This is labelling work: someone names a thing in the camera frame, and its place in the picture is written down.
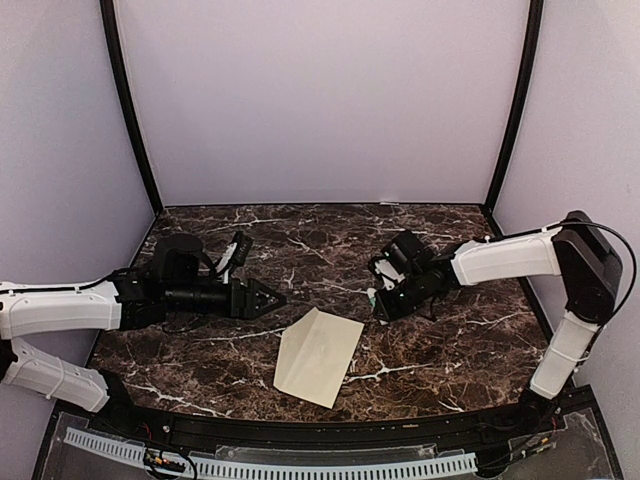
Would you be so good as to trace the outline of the green white glue stick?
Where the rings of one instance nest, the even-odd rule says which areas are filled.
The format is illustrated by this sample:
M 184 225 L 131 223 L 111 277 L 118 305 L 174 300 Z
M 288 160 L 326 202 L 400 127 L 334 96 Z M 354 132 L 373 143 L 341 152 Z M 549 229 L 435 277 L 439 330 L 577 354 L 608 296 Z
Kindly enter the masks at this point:
M 369 300 L 369 303 L 370 303 L 371 307 L 375 308 L 376 304 L 377 304 L 376 290 L 374 288 L 368 288 L 366 290 L 366 295 L 368 297 L 368 300 Z

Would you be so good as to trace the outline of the cream paper envelope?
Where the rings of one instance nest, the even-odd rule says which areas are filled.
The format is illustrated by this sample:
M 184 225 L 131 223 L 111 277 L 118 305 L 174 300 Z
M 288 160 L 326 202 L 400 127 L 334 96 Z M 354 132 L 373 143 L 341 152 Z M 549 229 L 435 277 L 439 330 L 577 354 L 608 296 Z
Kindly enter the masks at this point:
M 282 333 L 274 387 L 331 409 L 363 329 L 361 322 L 312 308 Z

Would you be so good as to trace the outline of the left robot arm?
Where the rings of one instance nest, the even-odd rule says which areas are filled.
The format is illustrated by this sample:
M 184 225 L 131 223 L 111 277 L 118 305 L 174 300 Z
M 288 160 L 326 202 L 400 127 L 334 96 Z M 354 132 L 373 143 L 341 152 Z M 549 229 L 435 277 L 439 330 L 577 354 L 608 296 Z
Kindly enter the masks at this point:
M 170 312 L 253 320 L 286 303 L 284 295 L 255 279 L 242 281 L 253 245 L 236 232 L 212 261 L 203 242 L 174 234 L 157 242 L 149 262 L 122 268 L 84 284 L 1 288 L 1 381 L 99 413 L 120 436 L 141 427 L 140 412 L 119 376 L 73 365 L 26 342 L 28 335 L 71 330 L 132 331 L 165 321 Z

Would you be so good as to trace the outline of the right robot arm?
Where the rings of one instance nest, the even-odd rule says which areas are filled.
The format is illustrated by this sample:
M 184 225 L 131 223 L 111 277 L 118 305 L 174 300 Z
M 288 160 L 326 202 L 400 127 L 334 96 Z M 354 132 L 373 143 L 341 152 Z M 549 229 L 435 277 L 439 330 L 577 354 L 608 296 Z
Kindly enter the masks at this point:
M 368 289 L 367 296 L 374 317 L 391 322 L 463 287 L 534 276 L 561 278 L 563 317 L 529 381 L 526 392 L 531 396 L 510 413 L 511 426 L 530 434 L 549 416 L 546 400 L 560 394 L 599 332 L 630 297 L 619 291 L 623 263 L 607 239 L 617 234 L 580 210 L 555 224 L 472 239 L 439 252 L 404 230 L 370 259 L 369 271 L 381 286 Z

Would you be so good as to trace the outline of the black curved front rail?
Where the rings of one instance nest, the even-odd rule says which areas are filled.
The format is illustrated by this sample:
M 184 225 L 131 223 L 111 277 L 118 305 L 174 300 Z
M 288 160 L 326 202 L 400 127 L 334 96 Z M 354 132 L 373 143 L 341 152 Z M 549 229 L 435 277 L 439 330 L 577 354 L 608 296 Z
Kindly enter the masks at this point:
M 541 400 L 525 393 L 520 401 L 489 409 L 404 420 L 365 422 L 276 422 L 234 420 L 171 413 L 135 405 L 111 407 L 90 425 L 122 436 L 184 451 L 246 448 L 365 449 L 434 444 L 448 447 L 502 447 L 519 435 L 551 427 L 567 408 L 566 394 Z

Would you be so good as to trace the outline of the right black frame post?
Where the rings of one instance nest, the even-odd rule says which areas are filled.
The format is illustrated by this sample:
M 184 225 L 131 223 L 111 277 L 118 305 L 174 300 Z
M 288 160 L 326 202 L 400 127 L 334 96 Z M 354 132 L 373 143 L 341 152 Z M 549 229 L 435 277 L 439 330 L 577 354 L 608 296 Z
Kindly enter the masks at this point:
M 504 186 L 515 148 L 533 74 L 544 10 L 543 0 L 530 0 L 523 47 L 503 139 L 496 160 L 483 210 L 492 217 Z

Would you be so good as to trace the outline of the black frame post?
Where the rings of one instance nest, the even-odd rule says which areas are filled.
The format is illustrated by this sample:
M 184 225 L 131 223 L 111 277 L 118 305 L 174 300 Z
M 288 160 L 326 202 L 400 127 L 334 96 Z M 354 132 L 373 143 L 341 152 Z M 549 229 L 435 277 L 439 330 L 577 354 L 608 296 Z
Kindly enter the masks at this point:
M 530 0 L 523 47 L 503 139 L 496 160 L 483 210 L 492 217 L 504 186 L 515 148 L 533 74 L 544 10 L 543 0 Z
M 116 18 L 116 4 L 112 0 L 100 0 L 99 6 L 112 75 L 129 142 L 147 199 L 153 214 L 158 216 L 164 210 L 164 205 L 144 145 L 142 131 L 129 85 Z

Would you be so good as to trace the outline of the left black frame post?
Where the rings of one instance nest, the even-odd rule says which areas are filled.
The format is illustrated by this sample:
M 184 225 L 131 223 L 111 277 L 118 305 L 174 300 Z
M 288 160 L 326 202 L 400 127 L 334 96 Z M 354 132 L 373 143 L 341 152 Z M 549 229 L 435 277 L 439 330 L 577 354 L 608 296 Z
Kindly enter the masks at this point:
M 158 216 L 164 210 L 164 205 L 144 145 L 142 131 L 129 85 L 116 18 L 116 4 L 112 0 L 100 0 L 99 6 L 112 75 L 129 142 L 147 199 L 153 214 Z

